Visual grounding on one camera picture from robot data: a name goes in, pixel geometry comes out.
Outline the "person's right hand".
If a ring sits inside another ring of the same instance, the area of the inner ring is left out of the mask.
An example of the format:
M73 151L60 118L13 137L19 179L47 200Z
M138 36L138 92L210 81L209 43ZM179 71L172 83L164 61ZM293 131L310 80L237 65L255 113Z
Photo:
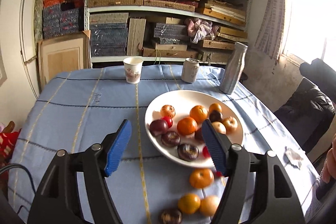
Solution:
M329 183L330 179L336 179L336 138L335 135L333 136L333 140L331 142L331 149L329 149L326 160L323 165L322 169L322 180L325 183Z

